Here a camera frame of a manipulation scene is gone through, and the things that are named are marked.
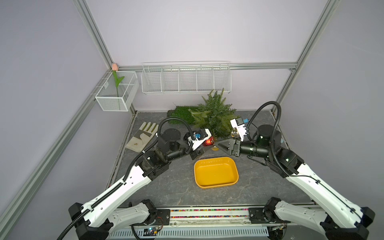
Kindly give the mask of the red ribbed ball ornament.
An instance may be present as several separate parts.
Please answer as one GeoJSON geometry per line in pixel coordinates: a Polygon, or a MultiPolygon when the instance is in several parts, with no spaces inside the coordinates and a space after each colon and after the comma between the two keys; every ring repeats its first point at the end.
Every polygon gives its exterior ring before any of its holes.
{"type": "Polygon", "coordinates": [[[209,139],[205,140],[203,142],[203,146],[204,147],[207,147],[207,146],[212,146],[215,144],[215,141],[214,141],[214,138],[213,137],[210,137],[209,139]]]}

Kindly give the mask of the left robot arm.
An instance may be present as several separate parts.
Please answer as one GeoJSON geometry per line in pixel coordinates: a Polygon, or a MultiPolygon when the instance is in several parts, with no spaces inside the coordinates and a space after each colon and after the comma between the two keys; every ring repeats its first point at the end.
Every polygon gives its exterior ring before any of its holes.
{"type": "Polygon", "coordinates": [[[185,120],[177,117],[163,119],[151,133],[156,139],[133,159],[122,178],[94,199],[69,208],[72,221],[58,236],[59,240],[72,228],[76,229],[80,240],[105,240],[117,230],[156,221],[158,210],[150,200],[122,210],[118,208],[167,171],[173,160],[187,155],[193,159],[199,156],[204,142],[212,134],[209,129],[194,131],[185,120]]]}

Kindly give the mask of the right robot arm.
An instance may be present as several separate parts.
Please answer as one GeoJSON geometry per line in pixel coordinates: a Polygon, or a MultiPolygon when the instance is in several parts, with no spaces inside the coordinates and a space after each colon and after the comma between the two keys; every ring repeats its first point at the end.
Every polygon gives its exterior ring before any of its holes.
{"type": "Polygon", "coordinates": [[[368,226],[373,223],[375,212],[347,200],[315,174],[298,154],[281,146],[282,134],[277,130],[281,115],[278,102],[266,102],[248,122],[242,118],[235,120],[236,136],[215,143],[229,156],[246,155],[264,159],[265,166],[297,186],[319,206],[319,209],[312,210],[272,197],[257,215],[258,222],[295,223],[329,240],[366,240],[369,236],[368,226]],[[255,135],[251,136],[249,128],[253,120],[268,105],[274,105],[277,109],[274,125],[259,126],[255,135]]]}

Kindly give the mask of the small green christmas tree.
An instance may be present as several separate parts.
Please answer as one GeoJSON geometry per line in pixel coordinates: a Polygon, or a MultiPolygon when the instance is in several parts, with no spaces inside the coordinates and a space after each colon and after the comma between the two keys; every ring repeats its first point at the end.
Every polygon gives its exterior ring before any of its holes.
{"type": "Polygon", "coordinates": [[[204,103],[199,104],[195,110],[189,109],[194,125],[200,129],[209,129],[214,139],[225,139],[232,132],[231,120],[238,118],[236,109],[226,104],[224,90],[211,91],[203,97],[204,103]]]}

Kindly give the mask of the yellow plastic tray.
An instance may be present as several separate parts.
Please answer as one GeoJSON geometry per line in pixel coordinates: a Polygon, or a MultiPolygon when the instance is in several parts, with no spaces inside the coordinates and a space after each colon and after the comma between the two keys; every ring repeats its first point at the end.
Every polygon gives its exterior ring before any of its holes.
{"type": "Polygon", "coordinates": [[[239,181],[236,163],[229,157],[198,160],[194,165],[194,176],[201,189],[232,186],[239,181]]]}

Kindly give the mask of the green artificial grass mat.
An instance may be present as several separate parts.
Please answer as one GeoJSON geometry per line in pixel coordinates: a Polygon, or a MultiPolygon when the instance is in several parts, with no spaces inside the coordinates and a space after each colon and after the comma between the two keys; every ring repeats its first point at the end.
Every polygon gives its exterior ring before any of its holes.
{"type": "Polygon", "coordinates": [[[198,110],[198,106],[176,106],[174,110],[167,111],[167,117],[177,117],[184,119],[189,125],[195,124],[195,119],[193,118],[190,110],[193,112],[198,110]]]}

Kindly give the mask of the beige work glove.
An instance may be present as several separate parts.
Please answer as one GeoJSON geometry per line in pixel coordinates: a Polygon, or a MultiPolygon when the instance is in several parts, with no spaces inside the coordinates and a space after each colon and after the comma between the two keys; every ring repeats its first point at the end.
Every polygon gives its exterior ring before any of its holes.
{"type": "Polygon", "coordinates": [[[157,123],[143,122],[133,137],[125,145],[126,149],[142,152],[158,131],[157,123]]]}

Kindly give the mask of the small white mesh basket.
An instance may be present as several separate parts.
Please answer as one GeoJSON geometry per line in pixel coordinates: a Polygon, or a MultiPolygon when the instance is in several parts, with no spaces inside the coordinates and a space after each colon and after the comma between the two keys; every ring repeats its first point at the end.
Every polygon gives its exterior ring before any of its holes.
{"type": "Polygon", "coordinates": [[[119,97],[117,97],[112,72],[96,93],[95,99],[104,112],[129,112],[139,89],[139,80],[136,72],[117,71],[117,74],[118,77],[125,77],[119,85],[119,97]]]}

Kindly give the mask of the artificial pink tulip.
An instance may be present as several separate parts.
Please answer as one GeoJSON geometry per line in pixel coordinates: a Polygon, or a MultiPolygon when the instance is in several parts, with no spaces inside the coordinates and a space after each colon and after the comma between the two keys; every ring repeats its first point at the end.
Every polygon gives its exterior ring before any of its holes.
{"type": "Polygon", "coordinates": [[[119,70],[119,67],[116,63],[112,64],[112,74],[114,76],[115,80],[115,87],[116,87],[116,92],[117,92],[117,97],[119,97],[119,85],[122,82],[122,80],[125,78],[124,76],[118,77],[117,71],[119,70]]]}

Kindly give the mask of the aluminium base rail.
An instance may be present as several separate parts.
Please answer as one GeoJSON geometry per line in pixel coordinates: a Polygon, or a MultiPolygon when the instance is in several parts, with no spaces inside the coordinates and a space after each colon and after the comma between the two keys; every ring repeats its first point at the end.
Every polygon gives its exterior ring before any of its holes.
{"type": "Polygon", "coordinates": [[[280,219],[277,214],[268,214],[260,206],[213,206],[188,208],[160,208],[140,203],[129,208],[112,211],[105,220],[96,216],[96,210],[84,219],[89,226],[98,228],[107,225],[110,232],[138,226],[169,225],[214,225],[214,224],[283,224],[288,220],[280,219]]]}

